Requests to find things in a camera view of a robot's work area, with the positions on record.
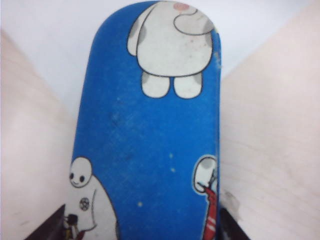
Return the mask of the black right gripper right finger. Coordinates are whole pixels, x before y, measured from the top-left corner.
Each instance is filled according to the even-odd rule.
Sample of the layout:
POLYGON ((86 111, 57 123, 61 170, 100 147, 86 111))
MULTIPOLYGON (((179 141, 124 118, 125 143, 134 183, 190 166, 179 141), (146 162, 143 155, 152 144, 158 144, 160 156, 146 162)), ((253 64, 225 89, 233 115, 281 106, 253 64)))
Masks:
POLYGON ((228 210, 222 207, 220 213, 220 227, 219 227, 219 239, 220 240, 250 240, 247 234, 238 225, 236 220, 228 212, 228 210))

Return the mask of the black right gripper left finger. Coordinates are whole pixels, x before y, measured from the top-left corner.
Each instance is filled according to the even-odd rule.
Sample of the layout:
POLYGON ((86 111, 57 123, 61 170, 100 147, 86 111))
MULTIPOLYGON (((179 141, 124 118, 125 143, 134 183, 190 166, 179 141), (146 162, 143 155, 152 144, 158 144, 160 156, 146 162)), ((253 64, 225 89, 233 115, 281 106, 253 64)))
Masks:
POLYGON ((37 229, 35 229, 26 240, 63 240, 64 239, 64 210, 63 204, 49 218, 47 218, 37 229))

